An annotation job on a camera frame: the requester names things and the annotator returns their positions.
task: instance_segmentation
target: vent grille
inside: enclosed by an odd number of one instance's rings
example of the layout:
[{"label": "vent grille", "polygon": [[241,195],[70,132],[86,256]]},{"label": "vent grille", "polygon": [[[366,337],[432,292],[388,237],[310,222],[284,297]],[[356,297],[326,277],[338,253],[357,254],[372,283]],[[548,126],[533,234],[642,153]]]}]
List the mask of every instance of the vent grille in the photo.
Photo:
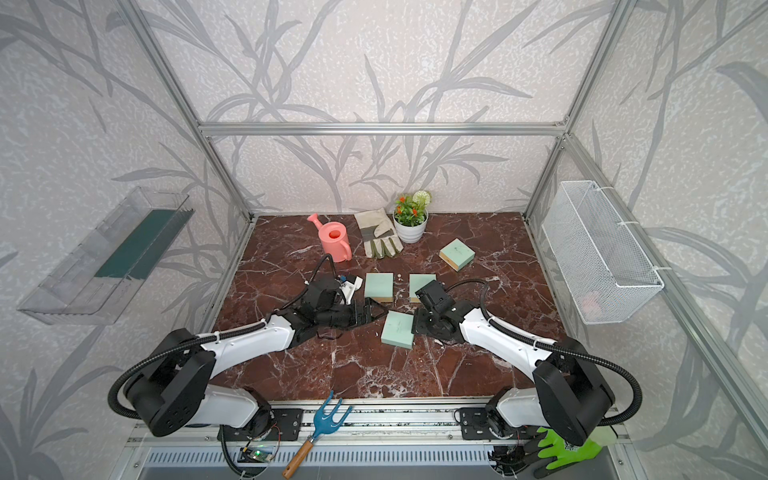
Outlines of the vent grille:
[{"label": "vent grille", "polygon": [[[492,447],[483,445],[428,445],[428,446],[320,446],[308,454],[302,465],[311,466],[391,466],[391,465],[488,465],[487,452]],[[283,446],[270,466],[285,467],[299,451],[298,446]],[[232,459],[237,450],[230,449]],[[153,447],[145,467],[216,467],[224,466],[218,447]]]}]

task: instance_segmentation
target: green leaves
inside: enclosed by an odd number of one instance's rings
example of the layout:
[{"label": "green leaves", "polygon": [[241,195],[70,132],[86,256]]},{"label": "green leaves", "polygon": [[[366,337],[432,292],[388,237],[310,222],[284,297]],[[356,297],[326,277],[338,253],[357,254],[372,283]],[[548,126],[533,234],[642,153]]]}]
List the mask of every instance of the green leaves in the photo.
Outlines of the green leaves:
[{"label": "green leaves", "polygon": [[395,206],[395,220],[404,227],[417,227],[426,219],[426,206],[414,201],[412,195],[400,197]]}]

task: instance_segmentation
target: green strip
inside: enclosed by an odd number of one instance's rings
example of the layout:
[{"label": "green strip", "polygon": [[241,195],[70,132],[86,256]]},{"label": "green strip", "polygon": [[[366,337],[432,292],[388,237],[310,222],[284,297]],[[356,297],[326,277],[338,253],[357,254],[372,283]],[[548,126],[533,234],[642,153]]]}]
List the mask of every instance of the green strip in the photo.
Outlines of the green strip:
[{"label": "green strip", "polygon": [[130,273],[131,278],[146,280],[193,212],[180,211],[177,219],[168,224],[175,213],[175,210],[152,210],[104,262],[95,276],[123,278]]}]

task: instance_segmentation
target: beige work glove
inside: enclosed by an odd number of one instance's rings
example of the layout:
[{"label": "beige work glove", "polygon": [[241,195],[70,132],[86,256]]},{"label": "beige work glove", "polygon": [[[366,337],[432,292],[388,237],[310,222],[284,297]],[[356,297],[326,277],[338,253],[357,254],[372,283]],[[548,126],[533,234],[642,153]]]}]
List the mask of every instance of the beige work glove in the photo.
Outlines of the beige work glove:
[{"label": "beige work glove", "polygon": [[395,226],[383,208],[355,214],[355,220],[362,233],[366,257],[394,257],[402,251],[400,237],[395,233]]}]

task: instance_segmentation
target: pink watering can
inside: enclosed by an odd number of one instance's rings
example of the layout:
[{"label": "pink watering can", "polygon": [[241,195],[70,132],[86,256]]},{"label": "pink watering can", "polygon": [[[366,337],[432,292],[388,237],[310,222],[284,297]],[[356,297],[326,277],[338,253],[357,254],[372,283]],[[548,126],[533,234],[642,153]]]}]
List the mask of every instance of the pink watering can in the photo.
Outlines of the pink watering can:
[{"label": "pink watering can", "polygon": [[343,223],[328,222],[323,225],[317,220],[317,214],[309,215],[306,219],[317,227],[317,236],[320,237],[323,250],[331,254],[334,262],[352,259],[352,249],[349,248],[349,238]]}]

